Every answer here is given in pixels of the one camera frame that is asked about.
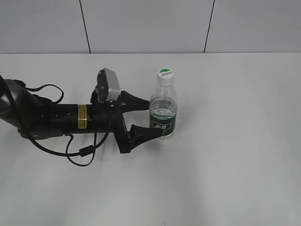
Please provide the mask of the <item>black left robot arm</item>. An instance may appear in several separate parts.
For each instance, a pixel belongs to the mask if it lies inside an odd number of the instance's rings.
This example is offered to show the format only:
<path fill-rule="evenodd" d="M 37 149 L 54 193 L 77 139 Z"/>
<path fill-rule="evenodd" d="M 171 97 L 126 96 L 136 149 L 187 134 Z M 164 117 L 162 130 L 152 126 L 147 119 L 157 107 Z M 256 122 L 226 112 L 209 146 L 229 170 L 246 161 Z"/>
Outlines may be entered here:
<path fill-rule="evenodd" d="M 0 118 L 18 129 L 20 135 L 30 140 L 38 149 L 56 156 L 74 157 L 92 154 L 101 143 L 90 145 L 75 153 L 60 153 L 40 145 L 39 140 L 61 137 L 68 134 L 113 133 L 120 153 L 130 153 L 132 149 L 159 138 L 162 129 L 144 128 L 132 125 L 127 130 L 123 114 L 131 111 L 149 109 L 149 101 L 137 98 L 125 91 L 116 100 L 101 99 L 107 90 L 100 86 L 101 92 L 94 90 L 90 104 L 61 104 L 61 99 L 51 101 L 40 97 L 20 80 L 0 80 Z"/>

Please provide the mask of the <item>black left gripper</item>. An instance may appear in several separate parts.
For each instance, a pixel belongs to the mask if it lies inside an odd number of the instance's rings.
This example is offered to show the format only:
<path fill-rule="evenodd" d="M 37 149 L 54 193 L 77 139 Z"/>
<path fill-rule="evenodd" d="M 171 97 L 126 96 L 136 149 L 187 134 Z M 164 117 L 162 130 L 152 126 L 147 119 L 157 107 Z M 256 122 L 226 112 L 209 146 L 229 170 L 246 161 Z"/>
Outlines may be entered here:
<path fill-rule="evenodd" d="M 113 133 L 120 153 L 130 153 L 137 146 L 157 139 L 160 128 L 132 125 L 127 132 L 123 113 L 149 110 L 150 102 L 121 91 L 116 101 L 96 102 L 90 105 L 58 104 L 49 107 L 48 128 L 64 133 L 84 134 L 95 131 Z"/>

